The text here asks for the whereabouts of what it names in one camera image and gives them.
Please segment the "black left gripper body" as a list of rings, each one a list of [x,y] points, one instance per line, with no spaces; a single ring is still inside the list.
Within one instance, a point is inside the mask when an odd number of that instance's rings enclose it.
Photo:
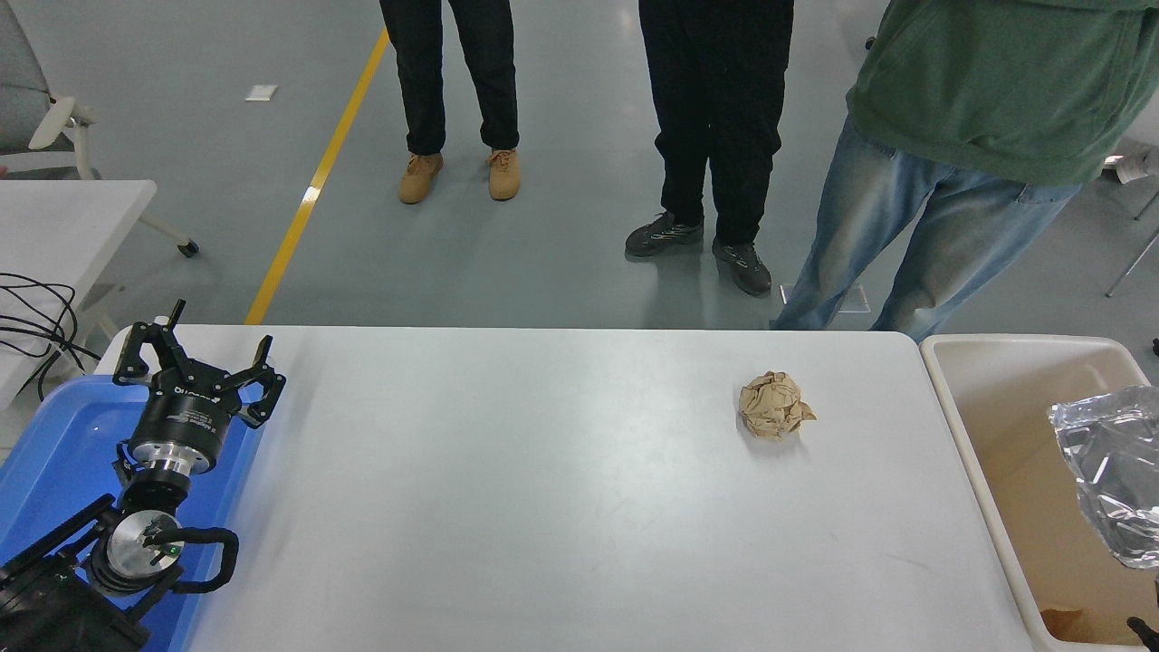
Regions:
[[[223,381],[187,388],[187,376],[156,374],[150,380],[150,397],[133,435],[129,453],[140,463],[158,457],[162,450],[185,449],[192,463],[216,463],[224,448],[232,417],[240,411],[236,389]]]

